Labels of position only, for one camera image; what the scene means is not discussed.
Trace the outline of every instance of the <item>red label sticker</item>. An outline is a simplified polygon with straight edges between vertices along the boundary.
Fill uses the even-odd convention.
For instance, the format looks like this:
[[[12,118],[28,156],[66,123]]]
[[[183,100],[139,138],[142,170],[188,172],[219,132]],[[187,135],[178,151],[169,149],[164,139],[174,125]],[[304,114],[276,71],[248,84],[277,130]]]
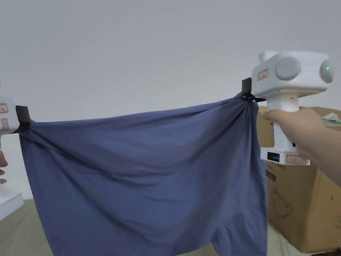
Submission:
[[[268,69],[263,70],[262,72],[259,72],[258,76],[257,76],[257,80],[260,81],[260,80],[262,80],[264,78],[267,78],[268,74],[269,74],[269,70]]]
[[[286,163],[292,163],[296,165],[305,165],[307,163],[307,160],[302,158],[299,155],[287,155]]]
[[[7,104],[5,103],[0,104],[0,114],[3,114],[3,113],[8,113],[8,107],[7,107]]]

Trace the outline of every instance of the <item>finger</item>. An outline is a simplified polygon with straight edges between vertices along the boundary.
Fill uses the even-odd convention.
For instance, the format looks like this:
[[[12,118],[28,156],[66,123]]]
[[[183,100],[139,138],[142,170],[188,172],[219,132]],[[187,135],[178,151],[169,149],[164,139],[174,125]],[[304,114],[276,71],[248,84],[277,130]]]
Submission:
[[[282,110],[271,110],[269,112],[263,112],[262,116],[267,120],[277,122],[280,116],[283,114],[284,114],[284,111]]]
[[[8,165],[3,152],[0,150],[0,167],[6,167]]]

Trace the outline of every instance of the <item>white wall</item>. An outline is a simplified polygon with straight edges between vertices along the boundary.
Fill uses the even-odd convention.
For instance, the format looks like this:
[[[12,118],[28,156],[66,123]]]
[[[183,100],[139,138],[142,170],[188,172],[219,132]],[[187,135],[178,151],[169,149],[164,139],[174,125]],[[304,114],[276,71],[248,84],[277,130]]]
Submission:
[[[339,0],[1,1],[1,94],[35,121],[219,101],[266,49],[326,52],[341,70],[340,10]],[[339,81],[303,105],[341,109]],[[18,136],[2,146],[0,189],[30,198]]]

